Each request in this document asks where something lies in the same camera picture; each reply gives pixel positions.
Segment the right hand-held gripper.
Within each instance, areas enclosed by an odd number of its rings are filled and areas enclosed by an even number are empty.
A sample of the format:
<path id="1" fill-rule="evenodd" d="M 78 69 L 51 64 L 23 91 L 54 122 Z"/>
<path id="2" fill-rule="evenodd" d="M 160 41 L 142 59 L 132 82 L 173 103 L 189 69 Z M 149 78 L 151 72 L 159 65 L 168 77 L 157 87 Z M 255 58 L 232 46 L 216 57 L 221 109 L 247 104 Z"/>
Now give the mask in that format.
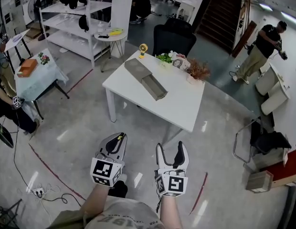
<path id="1" fill-rule="evenodd" d="M 188 183 L 186 169 L 189 165 L 189 155 L 183 142 L 179 141 L 178 143 L 178 152 L 174 158 L 173 166 L 166 162 L 164 150 L 160 143 L 156 146 L 156 155 L 159 167 L 155 177 L 158 194 L 167 197 L 178 197 L 185 194 Z"/>

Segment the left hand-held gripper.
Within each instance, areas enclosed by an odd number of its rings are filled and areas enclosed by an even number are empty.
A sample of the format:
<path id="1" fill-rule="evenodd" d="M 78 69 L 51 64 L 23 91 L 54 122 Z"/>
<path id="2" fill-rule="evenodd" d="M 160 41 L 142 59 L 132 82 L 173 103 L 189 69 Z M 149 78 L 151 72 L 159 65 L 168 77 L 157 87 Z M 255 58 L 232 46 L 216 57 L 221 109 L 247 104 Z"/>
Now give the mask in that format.
<path id="1" fill-rule="evenodd" d="M 126 147 L 126 133 L 112 134 L 101 142 L 100 152 L 96 153 L 91 162 L 90 176 L 93 182 L 107 187 L 114 186 L 125 166 L 123 158 Z"/>

